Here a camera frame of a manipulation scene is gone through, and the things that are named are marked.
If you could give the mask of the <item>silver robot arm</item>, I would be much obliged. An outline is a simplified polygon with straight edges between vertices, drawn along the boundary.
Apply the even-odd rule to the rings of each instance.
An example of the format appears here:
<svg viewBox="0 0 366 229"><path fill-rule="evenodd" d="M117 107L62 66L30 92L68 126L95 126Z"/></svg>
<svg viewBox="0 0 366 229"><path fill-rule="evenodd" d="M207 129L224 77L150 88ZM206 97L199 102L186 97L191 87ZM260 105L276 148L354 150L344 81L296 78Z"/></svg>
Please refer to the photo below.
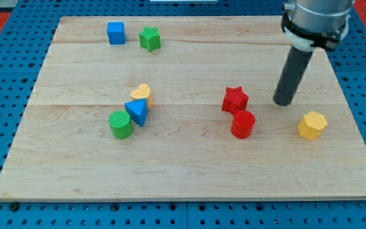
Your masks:
<svg viewBox="0 0 366 229"><path fill-rule="evenodd" d="M291 48L273 101L288 106L316 48L334 51L349 31L354 0L288 0L282 4L281 29Z"/></svg>

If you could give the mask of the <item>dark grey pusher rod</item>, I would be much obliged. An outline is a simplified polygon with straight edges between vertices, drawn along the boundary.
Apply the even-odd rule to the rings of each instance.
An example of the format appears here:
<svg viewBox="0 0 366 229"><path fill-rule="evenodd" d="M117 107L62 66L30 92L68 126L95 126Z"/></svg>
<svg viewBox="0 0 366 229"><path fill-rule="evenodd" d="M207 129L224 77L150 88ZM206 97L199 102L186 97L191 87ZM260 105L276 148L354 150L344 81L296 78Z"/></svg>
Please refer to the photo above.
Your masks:
<svg viewBox="0 0 366 229"><path fill-rule="evenodd" d="M312 54L291 46L273 95L277 105L288 106L292 103Z"/></svg>

